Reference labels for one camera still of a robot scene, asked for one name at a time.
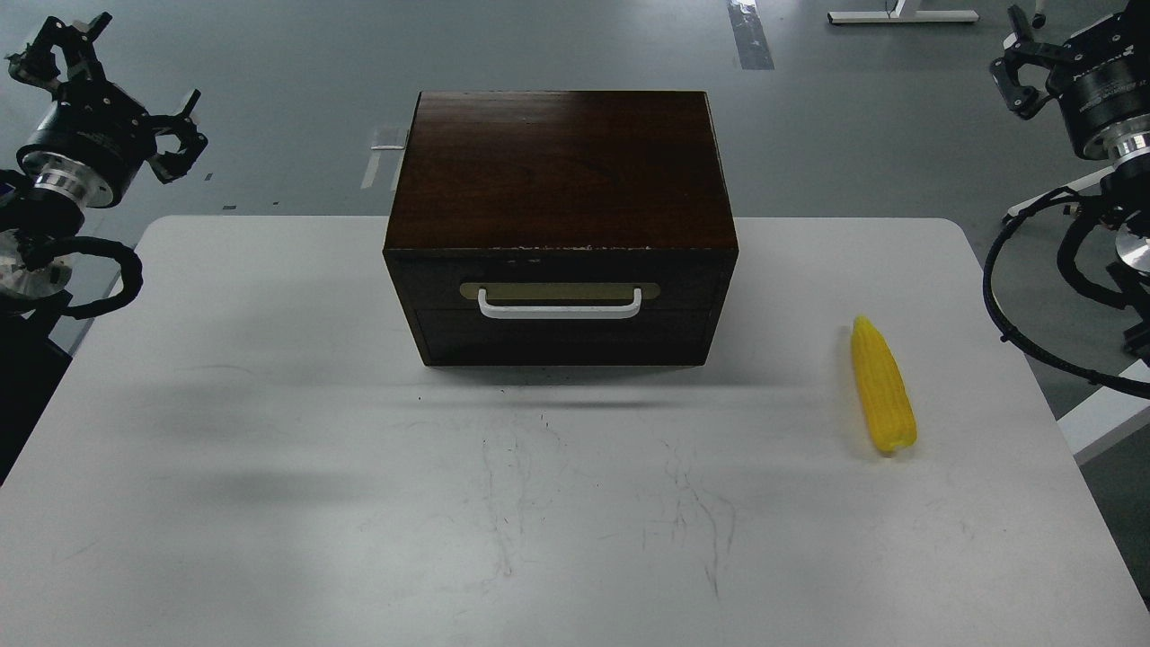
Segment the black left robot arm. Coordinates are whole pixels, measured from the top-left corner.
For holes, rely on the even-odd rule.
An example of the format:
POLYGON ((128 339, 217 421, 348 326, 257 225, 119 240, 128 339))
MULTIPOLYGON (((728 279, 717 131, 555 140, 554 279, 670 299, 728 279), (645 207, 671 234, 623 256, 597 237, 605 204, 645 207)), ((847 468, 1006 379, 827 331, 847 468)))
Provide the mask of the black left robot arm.
POLYGON ((40 310, 66 288, 70 255, 118 264, 120 291, 60 311, 98 318, 130 305, 143 280, 131 247, 80 234, 84 213, 115 208, 148 165, 158 182, 189 174, 207 148, 193 118, 192 91, 181 111, 150 113, 103 74, 94 44, 110 13, 89 22, 49 16, 21 52, 7 57, 12 79, 49 92, 49 110, 3 169, 3 311, 40 310))

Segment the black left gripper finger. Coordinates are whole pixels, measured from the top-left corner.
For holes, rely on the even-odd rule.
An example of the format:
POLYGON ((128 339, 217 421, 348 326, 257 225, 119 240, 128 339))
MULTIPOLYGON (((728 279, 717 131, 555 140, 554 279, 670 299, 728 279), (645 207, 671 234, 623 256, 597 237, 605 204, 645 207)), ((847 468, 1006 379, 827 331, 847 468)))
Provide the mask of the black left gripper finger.
POLYGON ((9 77, 46 91, 62 91, 70 84, 106 84, 102 62, 94 43, 112 24, 110 13, 99 13, 89 22, 66 23, 49 16, 21 52, 7 57, 9 77))
POLYGON ((153 138, 175 137, 178 143, 177 151, 156 152, 147 157, 158 182, 169 184, 185 177, 206 151, 208 139, 201 134, 192 115, 201 95, 201 90, 190 90, 181 111, 144 116, 144 129, 150 131, 153 138))

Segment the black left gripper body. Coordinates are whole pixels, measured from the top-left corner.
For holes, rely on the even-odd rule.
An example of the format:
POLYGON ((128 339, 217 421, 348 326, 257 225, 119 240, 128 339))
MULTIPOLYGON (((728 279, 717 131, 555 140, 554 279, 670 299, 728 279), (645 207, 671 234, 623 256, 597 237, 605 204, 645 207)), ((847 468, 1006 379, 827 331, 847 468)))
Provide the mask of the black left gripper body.
POLYGON ((146 108, 112 82, 70 80, 20 148, 20 168, 39 174, 52 153, 94 171, 110 191, 126 191, 155 141, 144 136, 146 108))

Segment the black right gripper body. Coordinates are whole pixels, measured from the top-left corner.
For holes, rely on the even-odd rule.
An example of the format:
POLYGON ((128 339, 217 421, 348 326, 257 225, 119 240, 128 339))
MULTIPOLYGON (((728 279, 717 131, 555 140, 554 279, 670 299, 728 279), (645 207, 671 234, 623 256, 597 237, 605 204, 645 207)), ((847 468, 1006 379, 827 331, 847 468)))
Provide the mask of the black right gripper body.
POLYGON ((1147 116, 1147 9, 1111 13, 1064 43, 1046 91, 1058 102, 1075 155, 1107 156, 1107 130, 1147 116))

